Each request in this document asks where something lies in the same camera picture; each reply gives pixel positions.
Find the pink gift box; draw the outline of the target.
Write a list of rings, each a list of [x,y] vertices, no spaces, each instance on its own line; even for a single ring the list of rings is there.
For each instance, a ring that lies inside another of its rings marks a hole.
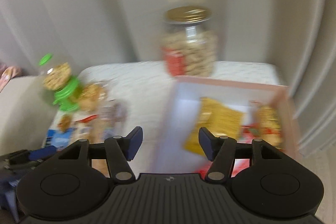
[[[209,161],[198,142],[200,127],[244,143],[262,138],[298,160],[299,128],[293,110],[286,86],[179,76],[151,169],[191,173],[206,166]]]

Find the glass peanut jar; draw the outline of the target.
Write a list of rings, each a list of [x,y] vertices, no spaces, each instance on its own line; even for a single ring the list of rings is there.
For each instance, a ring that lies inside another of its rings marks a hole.
[[[181,6],[165,13],[162,54],[172,76],[209,77],[217,59],[217,34],[206,26],[211,11],[202,6]]]

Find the beige pleated curtain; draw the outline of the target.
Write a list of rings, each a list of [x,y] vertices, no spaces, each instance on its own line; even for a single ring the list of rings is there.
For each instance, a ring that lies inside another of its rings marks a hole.
[[[34,74],[49,52],[77,69],[159,60],[163,14],[183,5],[212,11],[219,60],[277,67],[304,155],[335,145],[335,0],[1,0],[1,61]]]

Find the blue white snack bag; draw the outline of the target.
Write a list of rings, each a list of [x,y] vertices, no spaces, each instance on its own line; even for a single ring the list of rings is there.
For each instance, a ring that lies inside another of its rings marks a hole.
[[[42,147],[54,146],[57,150],[64,149],[70,145],[74,130],[73,127],[68,128],[65,132],[49,129]]]

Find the clear small bread packet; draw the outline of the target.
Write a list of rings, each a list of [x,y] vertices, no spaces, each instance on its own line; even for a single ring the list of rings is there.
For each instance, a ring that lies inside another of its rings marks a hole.
[[[78,105],[81,111],[95,111],[107,97],[106,88],[101,84],[87,84],[80,94]]]

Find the small fried twist packet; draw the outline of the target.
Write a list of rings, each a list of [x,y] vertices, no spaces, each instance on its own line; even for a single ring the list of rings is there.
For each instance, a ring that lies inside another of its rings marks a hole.
[[[70,128],[71,122],[72,122],[72,115],[64,114],[60,118],[60,121],[58,122],[58,130],[61,133],[65,133]]]

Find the green candy dispenser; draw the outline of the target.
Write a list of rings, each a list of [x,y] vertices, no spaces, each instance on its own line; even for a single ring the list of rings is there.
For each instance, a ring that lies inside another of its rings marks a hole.
[[[79,110],[79,97],[83,86],[73,75],[70,63],[64,58],[46,53],[39,60],[39,73],[42,86],[53,95],[53,104],[60,111],[74,112]]]

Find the long wafer cracker packet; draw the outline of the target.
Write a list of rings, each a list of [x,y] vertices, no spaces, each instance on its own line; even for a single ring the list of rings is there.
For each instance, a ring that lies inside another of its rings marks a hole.
[[[105,101],[93,122],[91,142],[104,143],[105,139],[122,136],[127,118],[127,104],[123,100]]]

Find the yellow snack bag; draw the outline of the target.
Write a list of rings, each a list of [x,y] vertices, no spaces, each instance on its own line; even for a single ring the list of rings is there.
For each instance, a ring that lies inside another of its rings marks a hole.
[[[243,118],[243,112],[233,110],[215,99],[202,97],[196,124],[185,141],[184,149],[205,155],[198,140],[201,127],[206,127],[215,137],[228,136],[238,140]]]

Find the round rice cracker packet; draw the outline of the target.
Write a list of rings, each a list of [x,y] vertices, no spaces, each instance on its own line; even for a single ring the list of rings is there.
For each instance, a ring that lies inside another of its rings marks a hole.
[[[255,121],[256,137],[282,149],[282,127],[277,110],[269,105],[258,105]]]

